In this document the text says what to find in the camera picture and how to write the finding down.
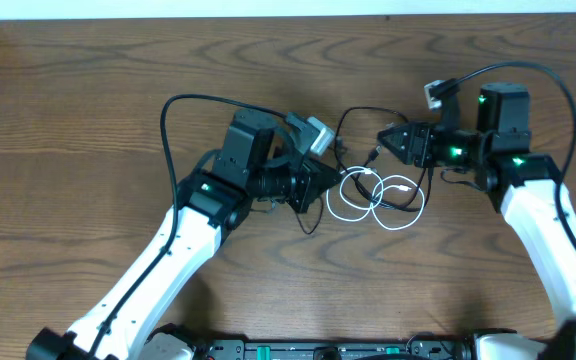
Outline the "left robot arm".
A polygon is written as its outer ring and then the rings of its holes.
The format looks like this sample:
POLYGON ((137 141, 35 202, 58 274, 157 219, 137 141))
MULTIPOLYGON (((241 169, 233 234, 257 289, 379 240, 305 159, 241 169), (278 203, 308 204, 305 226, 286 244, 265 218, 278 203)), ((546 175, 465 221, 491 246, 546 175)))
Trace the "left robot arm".
POLYGON ((277 120, 237 111, 221 148, 207 152, 173 184, 173 205, 149 245, 114 287, 65 334, 42 329, 29 359, 144 359, 166 344, 189 359, 189 346, 154 329, 180 290, 249 215, 271 201, 304 213, 340 181, 320 162, 333 131, 295 113, 277 120))

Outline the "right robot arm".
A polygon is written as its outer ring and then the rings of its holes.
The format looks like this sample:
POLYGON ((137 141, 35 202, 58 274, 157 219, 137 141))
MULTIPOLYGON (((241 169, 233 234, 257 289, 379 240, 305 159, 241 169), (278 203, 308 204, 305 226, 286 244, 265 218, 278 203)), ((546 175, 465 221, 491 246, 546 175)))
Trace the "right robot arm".
POLYGON ((473 172, 473 188, 488 195, 515 231, 547 293, 557 324, 539 342, 510 330, 476 331, 459 340, 453 359, 576 359, 576 214, 563 172, 547 154, 530 149, 530 95, 521 84, 488 83, 478 99, 477 127, 459 129, 458 87, 425 87, 437 123, 407 122, 377 135, 405 165, 473 172))

